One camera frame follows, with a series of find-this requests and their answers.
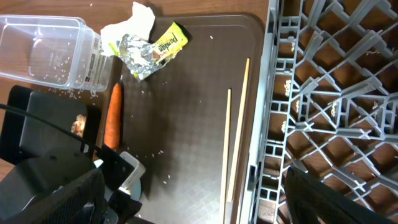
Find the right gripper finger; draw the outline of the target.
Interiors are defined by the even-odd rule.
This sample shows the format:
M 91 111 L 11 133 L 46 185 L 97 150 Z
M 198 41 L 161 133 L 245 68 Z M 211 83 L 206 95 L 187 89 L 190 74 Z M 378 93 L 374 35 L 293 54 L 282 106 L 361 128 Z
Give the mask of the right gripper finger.
M 284 182 L 292 223 L 391 223 L 296 167 L 290 167 Z

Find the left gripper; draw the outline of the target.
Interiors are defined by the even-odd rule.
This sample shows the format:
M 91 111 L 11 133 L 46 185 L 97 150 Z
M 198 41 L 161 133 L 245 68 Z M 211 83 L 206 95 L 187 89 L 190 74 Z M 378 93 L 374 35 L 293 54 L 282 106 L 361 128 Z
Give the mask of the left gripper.
M 108 207 L 118 216 L 116 223 L 126 223 L 142 207 L 140 201 L 119 190 L 128 175 L 134 171 L 132 165 L 125 161 L 116 151 L 103 144 L 97 149 L 96 156 L 103 161 L 98 167 L 105 182 L 105 200 Z

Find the brown food scrap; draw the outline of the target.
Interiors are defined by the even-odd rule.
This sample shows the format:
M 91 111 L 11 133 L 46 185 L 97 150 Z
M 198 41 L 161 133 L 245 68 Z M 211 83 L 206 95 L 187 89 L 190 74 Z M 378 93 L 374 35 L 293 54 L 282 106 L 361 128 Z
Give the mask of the brown food scrap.
M 86 115 L 79 114 L 71 126 L 71 132 L 77 136 L 82 137 L 86 124 Z

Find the light blue rice bowl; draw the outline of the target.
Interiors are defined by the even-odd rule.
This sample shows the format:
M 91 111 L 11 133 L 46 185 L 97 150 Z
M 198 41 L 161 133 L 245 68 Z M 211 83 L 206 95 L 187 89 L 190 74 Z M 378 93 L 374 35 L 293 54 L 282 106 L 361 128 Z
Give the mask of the light blue rice bowl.
M 140 181 L 129 189 L 120 187 L 114 192 L 105 187 L 104 198 L 106 208 L 101 222 L 106 224 L 126 223 L 141 209 L 140 197 Z

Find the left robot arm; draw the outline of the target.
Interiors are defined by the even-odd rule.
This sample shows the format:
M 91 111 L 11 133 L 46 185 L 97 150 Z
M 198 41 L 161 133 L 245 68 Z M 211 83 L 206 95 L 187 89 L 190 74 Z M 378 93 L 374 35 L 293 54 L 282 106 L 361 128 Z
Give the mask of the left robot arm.
M 119 190 L 132 165 L 107 146 L 96 167 L 79 150 L 26 159 L 1 181 L 1 223 L 125 223 L 142 207 Z

